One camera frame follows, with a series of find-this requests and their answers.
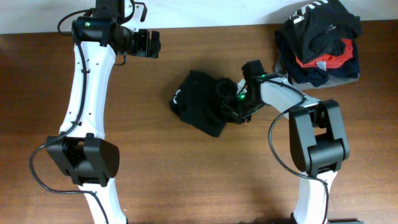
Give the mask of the red shirt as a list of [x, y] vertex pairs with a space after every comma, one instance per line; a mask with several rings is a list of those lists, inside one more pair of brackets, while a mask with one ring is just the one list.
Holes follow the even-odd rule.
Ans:
[[302, 68], [318, 67], [324, 71], [326, 71], [327, 69], [340, 68], [347, 60], [353, 58], [353, 40], [342, 39], [342, 41], [346, 45], [346, 47], [343, 53], [339, 56], [323, 54], [308, 63], [302, 63], [297, 56], [295, 56], [295, 60], [297, 64]]

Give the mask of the navy blue shirt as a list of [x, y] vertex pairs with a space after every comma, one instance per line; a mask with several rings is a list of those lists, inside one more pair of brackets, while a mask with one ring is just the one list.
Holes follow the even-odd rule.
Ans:
[[284, 67], [286, 68], [289, 77], [293, 78], [297, 83], [309, 82], [313, 86], [318, 87], [329, 80], [329, 76], [340, 78], [357, 78], [357, 73], [360, 73], [358, 47], [353, 41], [353, 58], [347, 60], [340, 68], [327, 69], [326, 71], [315, 68], [302, 68], [296, 60], [295, 54], [290, 49], [287, 39], [277, 31], [275, 33], [275, 40]]

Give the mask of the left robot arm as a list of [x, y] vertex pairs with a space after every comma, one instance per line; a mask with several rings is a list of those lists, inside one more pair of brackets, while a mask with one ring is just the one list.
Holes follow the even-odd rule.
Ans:
[[105, 140], [104, 106], [112, 68], [121, 55], [157, 58], [157, 31], [141, 28], [147, 7], [135, 1], [96, 1], [72, 22], [75, 70], [67, 113], [46, 150], [78, 186], [95, 223], [127, 223], [116, 191], [119, 149]]

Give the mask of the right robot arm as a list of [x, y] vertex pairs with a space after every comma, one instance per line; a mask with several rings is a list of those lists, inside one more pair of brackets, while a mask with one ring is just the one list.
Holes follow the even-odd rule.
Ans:
[[[294, 87], [276, 73], [266, 73], [260, 60], [242, 66], [243, 79], [234, 85], [232, 114], [249, 121], [263, 106], [279, 115], [269, 126], [267, 140], [276, 161], [300, 179], [298, 200], [287, 223], [329, 223], [331, 185], [350, 149], [340, 106], [335, 100], [321, 101]], [[273, 130], [282, 118], [289, 120], [290, 168], [277, 155]]]

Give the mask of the black polo shirt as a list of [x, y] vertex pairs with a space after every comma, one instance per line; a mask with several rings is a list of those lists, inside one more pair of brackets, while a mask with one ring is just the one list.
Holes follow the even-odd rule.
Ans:
[[220, 136], [226, 123], [237, 123], [238, 118], [226, 108], [238, 90], [229, 78], [190, 70], [169, 101], [170, 109], [184, 123], [212, 136]]

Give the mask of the black shirt with white print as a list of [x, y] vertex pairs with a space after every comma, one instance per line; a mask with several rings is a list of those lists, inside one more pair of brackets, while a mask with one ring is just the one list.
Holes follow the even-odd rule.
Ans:
[[297, 9], [275, 34], [287, 41], [302, 63], [309, 63], [323, 54], [342, 54], [346, 47], [342, 40], [362, 34], [361, 19], [339, 0], [319, 0]]

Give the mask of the grey shirt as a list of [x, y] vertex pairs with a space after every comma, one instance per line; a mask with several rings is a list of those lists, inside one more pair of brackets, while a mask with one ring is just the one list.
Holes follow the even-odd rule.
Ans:
[[274, 71], [280, 76], [288, 79], [289, 83], [294, 86], [295, 88], [299, 90], [309, 90], [309, 89], [324, 89], [324, 88], [330, 88], [334, 86], [340, 86], [340, 85], [346, 85], [349, 83], [354, 83], [357, 82], [360, 78], [360, 73], [357, 73], [357, 78], [340, 78], [340, 77], [334, 77], [334, 76], [329, 76], [329, 80], [318, 86], [315, 87], [311, 83], [306, 82], [306, 83], [297, 83], [293, 78], [289, 77], [289, 74], [284, 67], [284, 64], [282, 62], [281, 57], [278, 57], [277, 62], [274, 66]]

